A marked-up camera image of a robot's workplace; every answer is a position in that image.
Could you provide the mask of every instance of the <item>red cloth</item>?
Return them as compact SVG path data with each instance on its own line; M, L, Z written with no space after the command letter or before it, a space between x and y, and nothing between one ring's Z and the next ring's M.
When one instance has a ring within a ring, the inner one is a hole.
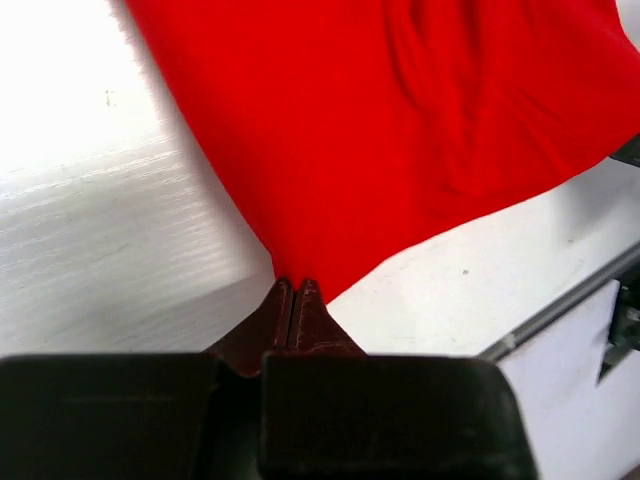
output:
M277 275L327 300L640 132L614 0L127 0Z

